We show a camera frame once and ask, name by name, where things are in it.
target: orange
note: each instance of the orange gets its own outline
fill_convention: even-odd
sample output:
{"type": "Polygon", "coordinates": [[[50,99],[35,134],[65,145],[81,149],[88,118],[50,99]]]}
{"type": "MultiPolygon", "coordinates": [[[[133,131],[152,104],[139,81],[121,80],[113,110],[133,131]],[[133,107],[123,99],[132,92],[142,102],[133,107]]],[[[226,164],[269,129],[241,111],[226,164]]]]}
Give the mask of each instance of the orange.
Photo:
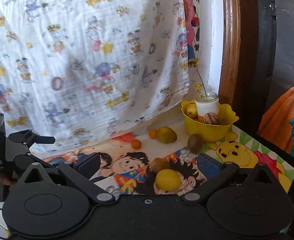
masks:
{"type": "Polygon", "coordinates": [[[141,148],[141,141],[140,140],[133,140],[131,142],[131,146],[135,149],[135,150],[139,150],[141,148]]]}
{"type": "Polygon", "coordinates": [[[157,137],[157,129],[151,129],[150,131],[149,131],[149,137],[151,138],[151,139],[155,139],[156,137],[157,137]]]}

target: dark gray poster background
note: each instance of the dark gray poster background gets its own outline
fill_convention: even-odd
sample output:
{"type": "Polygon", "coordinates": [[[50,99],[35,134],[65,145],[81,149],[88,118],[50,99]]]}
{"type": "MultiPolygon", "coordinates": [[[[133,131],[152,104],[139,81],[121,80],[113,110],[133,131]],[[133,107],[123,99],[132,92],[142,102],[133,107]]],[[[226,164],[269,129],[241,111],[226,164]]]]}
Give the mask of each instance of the dark gray poster background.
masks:
{"type": "Polygon", "coordinates": [[[266,110],[294,86],[294,0],[275,0],[277,41],[266,110]]]}

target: winnie the pooh drawing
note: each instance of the winnie the pooh drawing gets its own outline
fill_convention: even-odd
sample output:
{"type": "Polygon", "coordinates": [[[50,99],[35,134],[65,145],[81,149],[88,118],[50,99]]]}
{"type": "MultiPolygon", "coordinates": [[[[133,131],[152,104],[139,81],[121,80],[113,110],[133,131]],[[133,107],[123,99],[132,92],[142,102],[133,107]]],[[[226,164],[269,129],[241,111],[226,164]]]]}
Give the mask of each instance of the winnie the pooh drawing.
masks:
{"type": "Polygon", "coordinates": [[[244,144],[235,141],[238,135],[229,132],[225,136],[225,141],[217,145],[207,142],[210,149],[216,151],[216,154],[223,162],[237,163],[241,168],[253,168],[257,163],[265,163],[271,169],[272,173],[279,180],[286,192],[289,191],[292,181],[285,175],[285,169],[281,163],[270,158],[267,154],[259,151],[253,152],[244,144]]]}

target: jar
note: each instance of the jar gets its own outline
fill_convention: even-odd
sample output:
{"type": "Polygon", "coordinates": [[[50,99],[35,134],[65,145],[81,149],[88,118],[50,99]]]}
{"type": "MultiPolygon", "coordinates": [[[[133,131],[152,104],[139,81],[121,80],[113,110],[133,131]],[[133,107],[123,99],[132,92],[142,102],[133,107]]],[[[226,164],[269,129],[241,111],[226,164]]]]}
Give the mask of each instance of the jar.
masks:
{"type": "Polygon", "coordinates": [[[198,121],[203,123],[205,114],[207,113],[218,114],[219,98],[216,93],[207,93],[207,96],[196,97],[196,106],[197,106],[198,121]]]}

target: yellow bowl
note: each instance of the yellow bowl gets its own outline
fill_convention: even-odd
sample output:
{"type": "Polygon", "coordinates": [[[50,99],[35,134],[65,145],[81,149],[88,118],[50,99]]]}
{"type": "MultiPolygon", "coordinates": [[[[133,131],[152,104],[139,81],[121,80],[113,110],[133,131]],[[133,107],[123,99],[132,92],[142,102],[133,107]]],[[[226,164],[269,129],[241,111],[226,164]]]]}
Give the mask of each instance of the yellow bowl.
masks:
{"type": "Polygon", "coordinates": [[[224,138],[230,126],[234,122],[239,120],[239,117],[236,116],[236,113],[231,109],[231,106],[228,104],[223,104],[219,105],[218,113],[219,123],[222,125],[212,125],[196,122],[185,115],[186,106],[194,102],[194,100],[182,101],[182,107],[180,109],[183,112],[185,118],[185,127],[190,135],[198,133],[206,142],[216,142],[224,138]]]}

